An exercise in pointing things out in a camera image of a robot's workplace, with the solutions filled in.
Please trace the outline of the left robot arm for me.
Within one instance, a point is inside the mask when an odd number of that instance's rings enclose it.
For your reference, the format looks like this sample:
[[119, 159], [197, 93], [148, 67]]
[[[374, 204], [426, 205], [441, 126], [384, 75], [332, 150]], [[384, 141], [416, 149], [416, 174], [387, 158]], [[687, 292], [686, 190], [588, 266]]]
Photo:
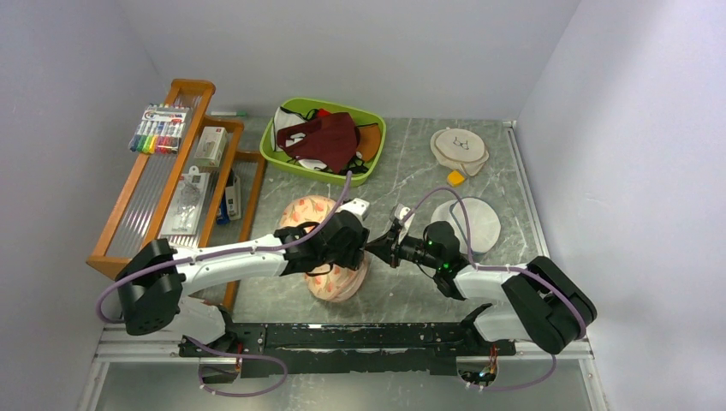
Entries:
[[116, 276], [122, 321], [130, 336], [176, 329], [214, 355], [232, 352], [237, 332], [222, 311], [191, 294], [250, 277], [284, 277], [326, 268], [360, 267], [368, 229], [364, 214], [344, 209], [322, 223], [284, 227], [256, 240], [207, 248], [147, 243]]

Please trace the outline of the pink floral laundry bag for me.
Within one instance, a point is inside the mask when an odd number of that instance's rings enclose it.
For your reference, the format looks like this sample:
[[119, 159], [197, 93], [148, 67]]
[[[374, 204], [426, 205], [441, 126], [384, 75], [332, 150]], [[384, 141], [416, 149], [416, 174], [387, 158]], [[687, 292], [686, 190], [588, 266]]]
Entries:
[[[320, 195], [307, 195], [289, 203], [277, 228], [296, 227], [302, 223], [321, 223], [336, 202]], [[304, 278], [311, 294], [322, 301], [343, 302], [350, 299], [361, 287], [371, 266], [371, 257], [365, 253], [357, 270], [339, 265], [321, 265]]]

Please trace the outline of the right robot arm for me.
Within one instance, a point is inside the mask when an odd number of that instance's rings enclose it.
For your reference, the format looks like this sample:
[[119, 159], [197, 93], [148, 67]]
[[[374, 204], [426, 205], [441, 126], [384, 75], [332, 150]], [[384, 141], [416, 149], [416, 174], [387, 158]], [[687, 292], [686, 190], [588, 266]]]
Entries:
[[366, 251], [391, 267], [407, 261], [432, 269], [432, 280], [446, 297], [481, 299], [482, 305], [461, 322], [462, 344], [471, 354], [483, 354], [503, 340], [529, 341], [559, 354], [582, 338], [598, 316], [592, 301], [548, 257], [478, 270], [461, 253], [450, 223], [430, 223], [420, 238], [402, 231], [394, 222], [388, 232], [366, 244]]

